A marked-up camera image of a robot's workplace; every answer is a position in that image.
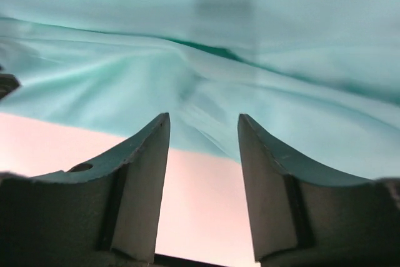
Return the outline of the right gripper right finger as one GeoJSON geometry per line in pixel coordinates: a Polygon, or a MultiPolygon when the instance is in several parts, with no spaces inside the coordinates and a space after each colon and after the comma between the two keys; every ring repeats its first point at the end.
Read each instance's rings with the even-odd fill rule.
{"type": "Polygon", "coordinates": [[[398,266],[399,180],[323,165],[237,124],[255,260],[262,266],[398,266]]]}

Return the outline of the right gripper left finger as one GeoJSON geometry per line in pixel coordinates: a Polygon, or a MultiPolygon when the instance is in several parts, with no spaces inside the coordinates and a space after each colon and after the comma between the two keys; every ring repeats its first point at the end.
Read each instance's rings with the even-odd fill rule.
{"type": "Polygon", "coordinates": [[[167,113],[69,171],[1,174],[2,266],[151,266],[170,139],[167,113]]]}

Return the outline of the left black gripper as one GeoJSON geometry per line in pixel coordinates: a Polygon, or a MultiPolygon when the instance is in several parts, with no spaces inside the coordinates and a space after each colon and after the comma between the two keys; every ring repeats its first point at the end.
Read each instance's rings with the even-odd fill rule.
{"type": "Polygon", "coordinates": [[[3,99],[20,87],[21,84],[15,75],[5,73],[3,66],[0,67],[0,70],[0,99],[3,99]]]}

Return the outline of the mint green t shirt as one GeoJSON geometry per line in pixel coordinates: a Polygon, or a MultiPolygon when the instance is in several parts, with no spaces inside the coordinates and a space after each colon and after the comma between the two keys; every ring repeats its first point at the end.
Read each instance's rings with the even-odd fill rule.
{"type": "Polygon", "coordinates": [[[399,0],[1,0],[4,113],[239,159],[236,124],[399,176],[399,0]]]}

